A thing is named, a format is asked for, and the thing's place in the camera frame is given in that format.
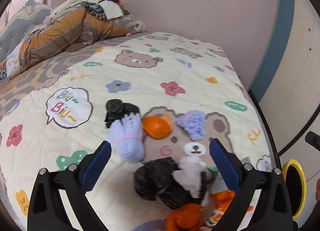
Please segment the person's right hand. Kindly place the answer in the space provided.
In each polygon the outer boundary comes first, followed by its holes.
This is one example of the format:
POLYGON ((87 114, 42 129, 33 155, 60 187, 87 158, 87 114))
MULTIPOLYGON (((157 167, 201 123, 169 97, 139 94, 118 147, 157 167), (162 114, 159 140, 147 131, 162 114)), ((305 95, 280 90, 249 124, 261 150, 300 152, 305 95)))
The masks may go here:
POLYGON ((316 183, 316 195, 315 195, 316 201, 320 200, 320 179, 317 180, 316 183))

